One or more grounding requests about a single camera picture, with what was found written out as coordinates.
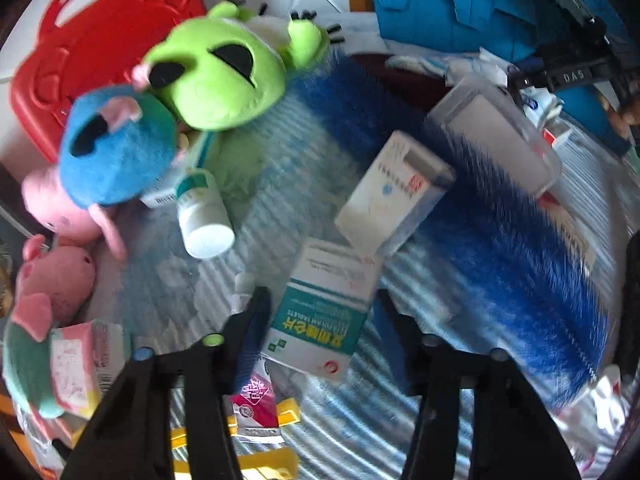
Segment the green alien plush head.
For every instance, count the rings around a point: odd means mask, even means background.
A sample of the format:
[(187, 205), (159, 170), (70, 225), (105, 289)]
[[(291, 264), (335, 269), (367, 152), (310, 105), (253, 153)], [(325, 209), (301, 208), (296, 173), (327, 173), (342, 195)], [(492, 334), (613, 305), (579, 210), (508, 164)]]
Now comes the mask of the green alien plush head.
[(316, 65), (339, 39), (311, 11), (286, 20), (224, 0), (176, 25), (131, 71), (134, 88), (154, 93), (182, 122), (227, 130), (264, 114), (294, 73)]

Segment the clear plastic case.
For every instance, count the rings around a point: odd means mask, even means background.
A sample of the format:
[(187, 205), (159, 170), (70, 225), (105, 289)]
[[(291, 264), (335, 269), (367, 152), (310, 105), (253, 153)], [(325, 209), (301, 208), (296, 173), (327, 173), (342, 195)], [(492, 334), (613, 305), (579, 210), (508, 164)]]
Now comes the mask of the clear plastic case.
[(542, 134), (497, 86), (466, 75), (428, 114), (485, 152), (525, 192), (541, 196), (561, 174), (561, 161)]

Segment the estazolam tablets box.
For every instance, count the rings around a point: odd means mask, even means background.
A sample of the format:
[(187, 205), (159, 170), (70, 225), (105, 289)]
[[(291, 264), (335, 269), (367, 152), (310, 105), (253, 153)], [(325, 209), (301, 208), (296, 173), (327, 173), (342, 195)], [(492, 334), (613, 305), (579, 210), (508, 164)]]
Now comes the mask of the estazolam tablets box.
[(346, 375), (378, 288), (382, 260), (310, 238), (272, 318), (262, 354), (331, 382)]

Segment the blue bristle brush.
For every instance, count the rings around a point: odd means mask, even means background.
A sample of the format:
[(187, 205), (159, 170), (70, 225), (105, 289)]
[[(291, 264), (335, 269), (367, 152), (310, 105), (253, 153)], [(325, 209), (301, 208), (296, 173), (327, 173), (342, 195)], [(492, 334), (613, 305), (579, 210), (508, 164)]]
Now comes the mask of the blue bristle brush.
[(363, 167), (395, 130), (451, 166), (457, 179), (420, 233), (460, 273), (488, 322), (512, 339), (547, 403), (570, 403), (596, 379), (608, 320), (578, 255), (532, 196), (353, 58), (330, 56), (294, 77), (292, 89)]

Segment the pink sachet packet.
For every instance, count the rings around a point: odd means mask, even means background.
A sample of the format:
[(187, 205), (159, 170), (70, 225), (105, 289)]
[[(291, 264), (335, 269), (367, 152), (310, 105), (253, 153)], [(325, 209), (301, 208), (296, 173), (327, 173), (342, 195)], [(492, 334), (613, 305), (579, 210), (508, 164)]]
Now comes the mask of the pink sachet packet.
[(247, 442), (281, 444), (284, 439), (278, 421), (276, 394), (266, 360), (255, 363), (250, 380), (231, 398), (236, 436)]

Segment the blue fabric storage bin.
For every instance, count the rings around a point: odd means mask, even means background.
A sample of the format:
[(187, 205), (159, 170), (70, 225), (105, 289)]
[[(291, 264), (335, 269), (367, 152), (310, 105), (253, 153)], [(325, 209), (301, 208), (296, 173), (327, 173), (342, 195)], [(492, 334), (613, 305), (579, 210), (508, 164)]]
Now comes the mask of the blue fabric storage bin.
[[(628, 30), (612, 0), (582, 0), (616, 38)], [(373, 0), (381, 36), (447, 53), (480, 47), (507, 61), (532, 54), (541, 42), (535, 0)], [(615, 155), (630, 143), (612, 129), (594, 87), (560, 91), (564, 110)]]

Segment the white pill bottle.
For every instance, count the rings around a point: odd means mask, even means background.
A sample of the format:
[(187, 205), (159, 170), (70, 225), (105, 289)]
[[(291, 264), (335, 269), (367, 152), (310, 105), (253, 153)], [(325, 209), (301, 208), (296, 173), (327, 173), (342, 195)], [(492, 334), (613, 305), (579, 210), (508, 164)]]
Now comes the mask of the white pill bottle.
[(178, 223), (186, 252), (206, 260), (229, 250), (235, 234), (213, 175), (189, 168), (176, 187)]

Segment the yellow plastic clip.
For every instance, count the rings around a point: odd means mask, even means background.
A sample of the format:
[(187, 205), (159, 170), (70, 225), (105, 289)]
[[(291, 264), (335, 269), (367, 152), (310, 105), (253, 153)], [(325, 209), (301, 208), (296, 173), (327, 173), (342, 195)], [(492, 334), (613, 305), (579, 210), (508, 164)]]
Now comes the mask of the yellow plastic clip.
[[(297, 401), (288, 398), (277, 405), (280, 427), (297, 424), (302, 419)], [(232, 438), (245, 446), (238, 454), (243, 479), (296, 479), (299, 459), (297, 454), (283, 442), (253, 442), (240, 439), (236, 434), (236, 421), (230, 415), (228, 426)]]

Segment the blue plush toy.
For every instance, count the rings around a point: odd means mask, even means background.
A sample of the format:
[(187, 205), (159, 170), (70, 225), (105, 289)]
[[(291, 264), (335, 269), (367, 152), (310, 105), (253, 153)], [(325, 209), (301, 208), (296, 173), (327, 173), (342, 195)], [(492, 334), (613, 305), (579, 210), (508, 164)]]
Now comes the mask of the blue plush toy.
[(58, 169), (63, 188), (78, 207), (109, 207), (149, 188), (176, 153), (177, 125), (168, 108), (152, 94), (118, 84), (73, 102)]

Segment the white blue medicine box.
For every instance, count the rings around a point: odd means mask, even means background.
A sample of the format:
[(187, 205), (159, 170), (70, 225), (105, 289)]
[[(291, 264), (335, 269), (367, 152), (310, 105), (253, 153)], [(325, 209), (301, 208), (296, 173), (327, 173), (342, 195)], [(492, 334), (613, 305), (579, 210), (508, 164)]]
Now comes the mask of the white blue medicine box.
[(361, 255), (390, 258), (455, 180), (446, 162), (396, 130), (337, 214), (335, 226)]

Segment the pink tissue pack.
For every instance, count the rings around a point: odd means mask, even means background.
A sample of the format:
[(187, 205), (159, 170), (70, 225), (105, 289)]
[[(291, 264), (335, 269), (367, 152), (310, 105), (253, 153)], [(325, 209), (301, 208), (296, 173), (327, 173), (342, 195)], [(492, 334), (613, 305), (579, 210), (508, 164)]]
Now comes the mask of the pink tissue pack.
[(90, 419), (131, 356), (131, 337), (119, 324), (93, 320), (52, 330), (50, 370), (56, 403)]

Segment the pink pig plush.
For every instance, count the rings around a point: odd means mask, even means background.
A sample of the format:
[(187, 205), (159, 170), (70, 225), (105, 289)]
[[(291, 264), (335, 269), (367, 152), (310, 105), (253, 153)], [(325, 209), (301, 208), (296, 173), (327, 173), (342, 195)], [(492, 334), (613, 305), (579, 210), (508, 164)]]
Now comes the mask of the pink pig plush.
[(127, 252), (115, 226), (114, 207), (82, 209), (63, 188), (58, 166), (35, 170), (22, 183), (26, 210), (58, 242), (43, 252), (44, 237), (35, 235), (23, 246), (16, 300), (11, 320), (34, 341), (44, 341), (52, 328), (70, 324), (96, 281), (96, 264), (86, 246), (102, 237), (112, 255)]

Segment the red toy suitcase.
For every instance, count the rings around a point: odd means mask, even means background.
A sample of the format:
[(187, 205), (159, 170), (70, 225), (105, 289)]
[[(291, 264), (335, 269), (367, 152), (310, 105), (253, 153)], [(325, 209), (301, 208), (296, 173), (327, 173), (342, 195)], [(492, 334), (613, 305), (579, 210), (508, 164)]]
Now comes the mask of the red toy suitcase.
[(43, 158), (58, 160), (77, 98), (130, 81), (146, 52), (205, 11), (203, 0), (52, 0), (10, 90), (13, 113)]

